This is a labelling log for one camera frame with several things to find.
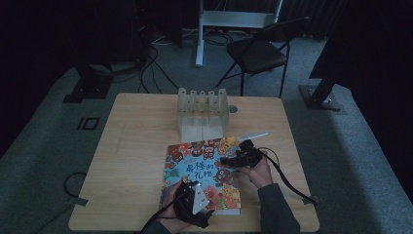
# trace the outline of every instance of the wooden tabletop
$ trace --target wooden tabletop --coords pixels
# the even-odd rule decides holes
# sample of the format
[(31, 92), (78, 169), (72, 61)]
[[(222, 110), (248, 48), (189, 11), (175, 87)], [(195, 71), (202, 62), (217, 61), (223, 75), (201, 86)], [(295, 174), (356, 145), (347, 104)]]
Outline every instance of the wooden tabletop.
[[(299, 191), (309, 195), (282, 101), (274, 97), (228, 97), (238, 112), (230, 114), (227, 136), (241, 137), (267, 131), (253, 140), (269, 147), (280, 158), (285, 176)], [(159, 206), (167, 146), (180, 142), (177, 95), (119, 94), (97, 146), (80, 198), (69, 220), (72, 230), (140, 230)], [(301, 225), (301, 232), (319, 230), (313, 205), (303, 205), (273, 168), (274, 182)], [(259, 199), (255, 186), (240, 176), (241, 215), (213, 215), (209, 227), (185, 231), (258, 232)]]

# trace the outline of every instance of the gray carpet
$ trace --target gray carpet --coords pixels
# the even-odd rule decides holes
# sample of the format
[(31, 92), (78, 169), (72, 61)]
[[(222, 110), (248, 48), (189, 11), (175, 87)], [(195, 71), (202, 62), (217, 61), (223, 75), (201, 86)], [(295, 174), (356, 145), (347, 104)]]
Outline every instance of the gray carpet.
[[(222, 41), (219, 37), (209, 38)], [(231, 64), (222, 46), (206, 44), (204, 65), (197, 68), (196, 40), (185, 39), (181, 49), (166, 41), (158, 43), (166, 45), (154, 45), (159, 51), (157, 63), (178, 87), (187, 90), (216, 90), (214, 84)], [(310, 189), (322, 199), (317, 209), (319, 233), (413, 233), (412, 204), (349, 90), (339, 86), (333, 89), (345, 114), (309, 110), (301, 98), (298, 85), (319, 82), (308, 77), (324, 43), (310, 38), (293, 41), (282, 95)], [(115, 64), (115, 69), (126, 66)], [(165, 94), (177, 93), (156, 66), (153, 72), (154, 79), (151, 68), (143, 75), (151, 93), (159, 92), (155, 83)], [(277, 96), (281, 74), (281, 69), (275, 69), (247, 77), (244, 95)], [(106, 99), (62, 103), (78, 78), (71, 69), (55, 83), (0, 161), (2, 234), (36, 233), (42, 227), (39, 233), (100, 233), (69, 230), (67, 223), (72, 208), (66, 204), (69, 196), (64, 192), (63, 182), (72, 173), (88, 170), (116, 95), (137, 93), (139, 80), (136, 73), (120, 75), (115, 77)], [(220, 88), (227, 89), (230, 96), (237, 96), (240, 81), (237, 78), (224, 81)], [(95, 130), (78, 130), (82, 118), (97, 117)], [(77, 193), (82, 182), (80, 175), (74, 176), (69, 182), (70, 191)]]

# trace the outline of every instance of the black stand base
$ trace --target black stand base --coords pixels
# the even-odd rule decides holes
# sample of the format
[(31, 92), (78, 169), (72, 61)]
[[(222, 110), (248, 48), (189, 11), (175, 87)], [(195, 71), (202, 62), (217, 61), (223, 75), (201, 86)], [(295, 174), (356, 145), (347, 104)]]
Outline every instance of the black stand base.
[(64, 103), (80, 103), (84, 98), (105, 99), (112, 84), (113, 75), (94, 73), (93, 79), (80, 78), (72, 94), (66, 95)]
[(323, 109), (323, 110), (332, 110), (335, 114), (346, 114), (343, 105), (338, 104), (334, 95), (332, 93), (323, 101), (322, 103), (317, 103), (312, 100), (312, 95), (316, 86), (298, 86), (301, 92), (303, 100), (306, 102), (308, 109)]

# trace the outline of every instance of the person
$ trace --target person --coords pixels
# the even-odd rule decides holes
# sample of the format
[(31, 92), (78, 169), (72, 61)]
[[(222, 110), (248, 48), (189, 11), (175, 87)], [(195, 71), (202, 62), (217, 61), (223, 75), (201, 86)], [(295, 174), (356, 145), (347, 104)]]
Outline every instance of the person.
[[(263, 157), (254, 168), (239, 168), (241, 173), (249, 177), (258, 189), (258, 197), (261, 208), (261, 233), (263, 234), (293, 234), (300, 233), (300, 224), (295, 219), (291, 208), (283, 198), (280, 187), (273, 182), (270, 165)], [(163, 205), (173, 201), (173, 195), (179, 187), (179, 181), (169, 192)], [(189, 227), (191, 224), (184, 222), (176, 217), (173, 206), (167, 208), (155, 219), (142, 234), (175, 234)]]

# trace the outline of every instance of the book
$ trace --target book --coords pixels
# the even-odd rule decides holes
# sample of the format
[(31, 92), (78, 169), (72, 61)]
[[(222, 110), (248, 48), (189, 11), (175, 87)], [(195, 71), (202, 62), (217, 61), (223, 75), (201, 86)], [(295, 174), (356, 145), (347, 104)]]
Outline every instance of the book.
[(241, 207), (238, 172), (225, 168), (221, 157), (235, 157), (234, 136), (169, 145), (161, 196), (163, 203), (169, 188), (181, 179), (197, 181), (209, 200), (207, 209), (214, 215), (239, 215)]

